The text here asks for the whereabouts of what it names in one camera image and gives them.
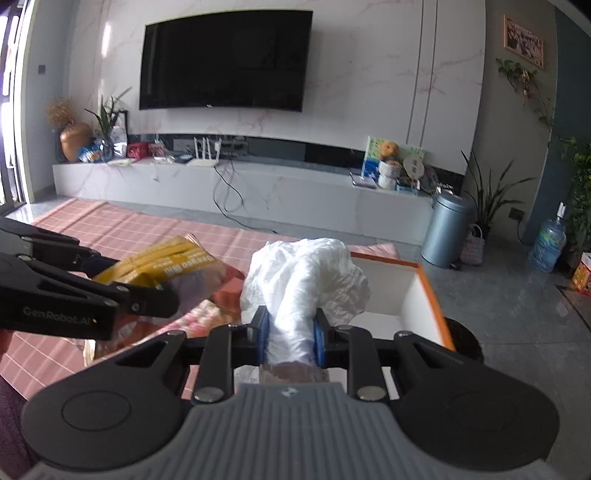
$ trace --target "blue wall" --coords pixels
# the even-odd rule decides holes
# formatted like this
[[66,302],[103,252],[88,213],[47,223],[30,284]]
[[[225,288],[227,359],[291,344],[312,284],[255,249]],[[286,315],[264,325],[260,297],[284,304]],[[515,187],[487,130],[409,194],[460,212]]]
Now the blue wall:
[[[556,9],[558,76],[553,136],[570,138],[591,135],[591,38]],[[556,214],[558,204],[569,196],[574,169],[562,159],[554,143],[542,172],[540,186],[524,238],[533,241],[541,223]]]

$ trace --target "black tv screen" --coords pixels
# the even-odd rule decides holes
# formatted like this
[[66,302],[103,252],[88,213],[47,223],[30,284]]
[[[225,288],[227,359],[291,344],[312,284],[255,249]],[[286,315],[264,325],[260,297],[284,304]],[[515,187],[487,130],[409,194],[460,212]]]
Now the black tv screen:
[[311,11],[250,10],[148,25],[139,109],[301,111],[311,24]]

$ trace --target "green plant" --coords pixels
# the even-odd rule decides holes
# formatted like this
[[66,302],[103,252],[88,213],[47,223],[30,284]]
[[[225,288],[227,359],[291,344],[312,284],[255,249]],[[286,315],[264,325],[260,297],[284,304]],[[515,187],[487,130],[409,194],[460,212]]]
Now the green plant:
[[88,110],[88,108],[84,109],[88,113],[92,113],[96,117],[96,120],[99,123],[100,132],[103,134],[105,138],[109,138],[109,134],[111,133],[111,130],[117,123],[117,119],[119,118],[119,114],[121,113],[120,110],[115,110],[115,105],[117,105],[117,103],[119,103],[119,100],[121,100],[121,97],[123,97],[123,95],[125,95],[130,90],[131,87],[127,88],[127,90],[124,90],[116,98],[111,96],[111,105],[108,107],[105,106],[106,103],[103,100],[103,97],[101,96],[99,113],[95,113],[92,110]]
[[532,104],[538,120],[552,133],[554,127],[553,110],[550,108],[550,97],[545,97],[536,81],[537,70],[526,70],[521,63],[513,60],[496,59],[499,73],[507,78],[515,93],[521,91],[523,104]]
[[[523,202],[521,200],[505,200],[505,195],[513,187],[520,185],[522,183],[526,183],[528,181],[535,180],[534,177],[527,177],[526,179],[514,181],[513,183],[508,183],[508,184],[503,185],[503,180],[505,179],[505,176],[507,175],[507,173],[509,173],[509,170],[511,169],[511,166],[513,165],[513,162],[515,160],[511,160],[509,162],[509,164],[505,167],[505,170],[503,170],[503,173],[501,173],[501,176],[500,176],[499,181],[496,185],[496,188],[493,191],[492,190],[492,169],[490,168],[488,171],[488,185],[485,185],[482,180],[482,172],[480,170],[480,165],[478,164],[478,159],[476,158],[476,155],[474,154],[474,152],[471,153],[470,159],[468,159],[466,157],[466,154],[464,152],[462,152],[462,156],[464,157],[464,160],[466,160],[466,164],[468,165],[468,170],[470,171],[470,174],[472,175],[472,178],[474,179],[474,184],[476,185],[476,196],[475,197],[469,192],[466,192],[466,193],[470,197],[472,197],[472,200],[474,200],[474,203],[476,204],[476,213],[478,216],[476,223],[480,227],[489,227],[490,224],[492,223],[496,213],[499,211],[499,209],[503,205],[523,204]],[[478,176],[476,176],[474,174],[474,169],[470,165],[470,160],[474,161],[474,165],[476,166],[476,171],[478,172]]]
[[588,246],[591,236],[591,142],[575,137],[559,139],[559,142],[562,158],[570,160],[575,168],[566,221],[567,236],[571,243],[583,248]]

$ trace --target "gray gripper base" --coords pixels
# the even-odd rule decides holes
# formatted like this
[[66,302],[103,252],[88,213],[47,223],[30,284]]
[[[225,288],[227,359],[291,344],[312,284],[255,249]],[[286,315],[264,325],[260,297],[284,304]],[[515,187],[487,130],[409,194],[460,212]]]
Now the gray gripper base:
[[543,461],[510,472],[470,472],[414,446],[387,406],[349,398],[341,384],[242,385],[194,407],[150,458],[110,472],[37,465],[25,480],[475,480],[559,479]]

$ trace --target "picture frame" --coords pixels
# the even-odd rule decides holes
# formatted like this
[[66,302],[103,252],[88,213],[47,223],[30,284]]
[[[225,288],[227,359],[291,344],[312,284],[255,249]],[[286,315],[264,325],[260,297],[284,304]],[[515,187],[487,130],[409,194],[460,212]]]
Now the picture frame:
[[544,70],[544,40],[503,15],[503,46]]

